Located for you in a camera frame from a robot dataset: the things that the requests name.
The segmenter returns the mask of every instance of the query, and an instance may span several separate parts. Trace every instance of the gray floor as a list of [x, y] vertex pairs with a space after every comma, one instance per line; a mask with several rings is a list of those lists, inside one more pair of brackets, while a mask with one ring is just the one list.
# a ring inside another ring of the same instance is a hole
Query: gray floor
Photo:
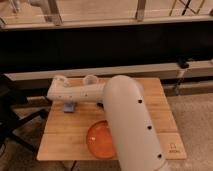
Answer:
[[[172, 171], [213, 170], [213, 93], [168, 97], [188, 154], [187, 160], [169, 161]], [[29, 109], [19, 110], [23, 116]], [[39, 145], [45, 122], [33, 120], [20, 130], [23, 138]], [[0, 170], [63, 171], [61, 162], [38, 162], [36, 155], [21, 146], [6, 142], [6, 152], [0, 158]], [[77, 162], [74, 171], [119, 171], [118, 162]]]

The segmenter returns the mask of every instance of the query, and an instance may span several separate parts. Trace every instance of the screw hole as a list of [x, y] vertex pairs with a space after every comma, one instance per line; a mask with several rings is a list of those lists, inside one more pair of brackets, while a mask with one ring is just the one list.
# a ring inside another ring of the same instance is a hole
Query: screw hole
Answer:
[[147, 129], [151, 130], [151, 129], [152, 129], [152, 126], [151, 126], [151, 125], [147, 126]]
[[162, 158], [162, 154], [158, 154], [158, 158], [161, 159]]

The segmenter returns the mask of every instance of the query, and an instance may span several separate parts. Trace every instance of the cable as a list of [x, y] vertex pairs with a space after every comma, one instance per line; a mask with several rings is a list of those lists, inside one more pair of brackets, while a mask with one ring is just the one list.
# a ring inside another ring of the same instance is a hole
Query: cable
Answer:
[[2, 148], [1, 149], [3, 149], [3, 150], [2, 150], [2, 152], [0, 154], [0, 158], [4, 155], [4, 152], [5, 152], [5, 149], [6, 149], [5, 143], [2, 144]]

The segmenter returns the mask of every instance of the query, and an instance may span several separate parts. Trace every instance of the table leg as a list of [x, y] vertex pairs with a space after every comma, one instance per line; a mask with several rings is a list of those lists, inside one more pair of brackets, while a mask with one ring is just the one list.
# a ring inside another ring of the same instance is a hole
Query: table leg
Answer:
[[142, 21], [144, 17], [146, 0], [138, 0], [138, 7], [136, 11], [136, 19]]
[[190, 3], [191, 3], [191, 0], [188, 0], [187, 3], [186, 3], [186, 5], [185, 5], [185, 7], [184, 7], [184, 10], [183, 10], [183, 12], [182, 12], [182, 15], [185, 15], [186, 10], [189, 8]]

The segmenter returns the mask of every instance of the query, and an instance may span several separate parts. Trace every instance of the floor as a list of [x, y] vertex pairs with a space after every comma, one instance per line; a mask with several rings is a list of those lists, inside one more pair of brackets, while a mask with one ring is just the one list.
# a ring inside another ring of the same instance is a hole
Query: floor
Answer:
[[[169, 96], [169, 104], [183, 139], [187, 160], [169, 161], [171, 171], [213, 170], [213, 93]], [[20, 116], [37, 108], [17, 109]], [[37, 118], [18, 130], [17, 134], [39, 146], [45, 121]], [[23, 147], [6, 142], [0, 158], [0, 171], [66, 171], [72, 162], [39, 162], [36, 155]], [[78, 161], [74, 171], [120, 171], [117, 161]]]
[[[183, 3], [187, 0], [177, 0], [171, 13], [175, 0], [146, 0], [145, 18], [159, 18], [181, 16], [184, 9]], [[28, 0], [19, 0], [20, 10], [12, 12], [9, 0], [0, 0], [0, 17], [6, 24], [45, 23], [40, 8], [33, 7]], [[63, 22], [88, 21], [108, 19], [129, 19], [135, 17], [137, 0], [57, 0], [58, 8]], [[195, 12], [199, 9], [202, 0], [192, 0], [190, 8]], [[213, 0], [204, 0], [204, 5], [199, 14], [208, 15], [213, 7]], [[195, 15], [187, 10], [186, 15]]]

